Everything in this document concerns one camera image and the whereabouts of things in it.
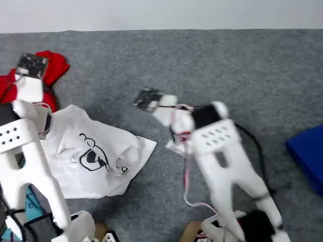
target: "carpet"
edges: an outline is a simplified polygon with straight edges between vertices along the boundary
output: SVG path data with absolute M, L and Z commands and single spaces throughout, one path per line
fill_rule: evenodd
M 92 119 L 158 142 L 151 158 L 122 196 L 68 200 L 105 221 L 120 241 L 178 241 L 186 224 L 212 215 L 183 201 L 183 159 L 165 149 L 170 138 L 150 115 L 133 107 L 144 87 L 178 95 L 181 103 L 224 102 L 231 118 L 264 149 L 268 177 L 293 242 L 321 242 L 323 199 L 292 161 L 284 142 L 322 123 L 323 31 L 170 30 L 29 33 L 0 35 L 0 74 L 22 52 L 65 55 L 70 70 L 54 85 L 60 107 L 73 103 Z M 255 145 L 243 144 L 258 173 Z M 190 201 L 208 201 L 196 165 Z M 234 188 L 234 208 L 252 201 Z

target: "cartoon face print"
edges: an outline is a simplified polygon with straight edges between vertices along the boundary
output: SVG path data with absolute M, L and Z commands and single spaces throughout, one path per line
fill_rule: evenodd
M 71 158 L 70 158 L 70 161 L 72 162 L 72 163 L 77 163 L 77 157 L 78 157 L 78 152 L 77 153 L 75 153 L 75 154 L 73 154 L 72 156 L 71 156 Z
M 80 164 L 89 171 L 94 171 L 102 168 L 103 166 L 108 170 L 109 162 L 104 151 L 96 146 L 95 141 L 86 137 L 85 134 L 80 134 L 85 143 L 89 146 L 89 150 L 79 156 Z

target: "white robot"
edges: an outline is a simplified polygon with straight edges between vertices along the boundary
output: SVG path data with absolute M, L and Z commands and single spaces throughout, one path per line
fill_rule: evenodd
M 17 86 L 17 97 L 24 100 L 0 104 L 0 202 L 6 209 L 6 225 L 19 239 L 27 241 L 24 205 L 26 188 L 33 184 L 48 199 L 54 222 L 62 231 L 52 242 L 99 242 L 90 213 L 70 215 L 40 143 L 51 127 L 52 113 L 47 104 L 32 102 L 43 98 L 41 79 L 47 63 L 42 57 L 22 55 L 13 84 Z M 25 165 L 19 168 L 15 155 L 21 152 Z M 117 242 L 117 238 L 107 232 L 101 241 Z
M 223 103 L 193 108 L 178 105 L 176 96 L 145 88 L 134 105 L 151 112 L 162 125 L 170 127 L 173 140 L 167 148 L 183 156 L 194 155 L 217 213 L 202 223 L 208 237 L 225 242 L 290 241 L 281 230 L 280 212 L 264 181 L 254 171 Z M 224 163 L 218 159 L 219 154 L 224 156 Z M 233 184 L 255 200 L 258 211 L 248 215 L 233 211 Z

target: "black component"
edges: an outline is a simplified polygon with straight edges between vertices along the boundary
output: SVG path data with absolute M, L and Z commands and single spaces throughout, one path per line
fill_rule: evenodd
M 45 130 L 49 130 L 49 128 L 50 128 L 50 124 L 51 124 L 51 119 L 52 119 L 51 115 L 50 115 L 50 114 L 47 114 L 46 124 L 45 124 L 45 129 L 44 129 L 44 131 L 45 131 Z
M 0 104 L 0 126 L 19 120 L 20 117 L 14 112 L 11 103 Z
M 25 53 L 22 54 L 19 59 L 16 67 L 16 74 L 42 80 L 47 66 L 48 59 Z
M 238 218 L 244 232 L 246 242 L 273 242 L 275 229 L 267 214 L 260 210 L 253 210 L 246 216 Z
M 107 231 L 105 234 L 107 234 L 107 233 L 111 233 L 113 235 L 114 239 L 116 240 L 116 242 L 120 242 L 116 233 L 113 230 Z
M 218 111 L 212 104 L 195 108 L 194 111 L 192 111 L 192 117 L 194 119 L 196 129 L 221 120 Z
M 217 228 L 222 228 L 217 220 L 213 221 L 212 224 Z
M 164 93 L 158 89 L 144 88 L 140 91 L 139 95 L 134 101 L 134 105 L 146 112 L 153 112 L 158 106 L 163 95 Z
M 71 217 L 71 220 L 73 221 L 74 219 L 76 219 L 76 218 L 78 218 L 78 217 L 79 217 L 79 215 L 74 214 L 74 215 Z

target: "red fabric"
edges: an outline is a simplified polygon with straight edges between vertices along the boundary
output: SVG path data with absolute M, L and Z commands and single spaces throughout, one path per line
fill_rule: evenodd
M 48 58 L 48 67 L 43 78 L 46 86 L 51 87 L 70 67 L 64 56 L 58 53 L 53 53 L 48 50 L 37 52 L 36 56 Z M 12 69 L 8 75 L 0 76 L 0 97 L 3 97 L 2 103 L 12 102 L 17 97 L 16 85 L 12 85 L 10 90 L 5 94 L 6 89 L 15 80 L 15 69 Z M 47 92 L 44 90 L 43 102 L 47 103 L 53 112 L 57 111 L 56 98 L 51 90 Z

